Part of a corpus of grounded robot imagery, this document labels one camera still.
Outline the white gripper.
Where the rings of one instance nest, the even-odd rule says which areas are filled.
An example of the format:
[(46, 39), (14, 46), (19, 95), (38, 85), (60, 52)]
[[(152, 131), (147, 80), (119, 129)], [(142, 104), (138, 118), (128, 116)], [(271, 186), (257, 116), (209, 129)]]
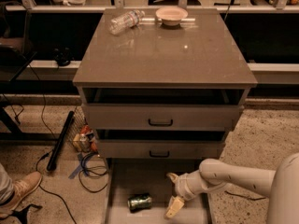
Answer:
[(201, 177), (198, 171), (177, 175), (167, 173), (166, 176), (175, 183), (176, 197), (170, 198), (164, 217), (170, 219), (174, 217), (184, 206), (185, 201), (194, 199), (200, 193), (207, 191), (207, 182)]

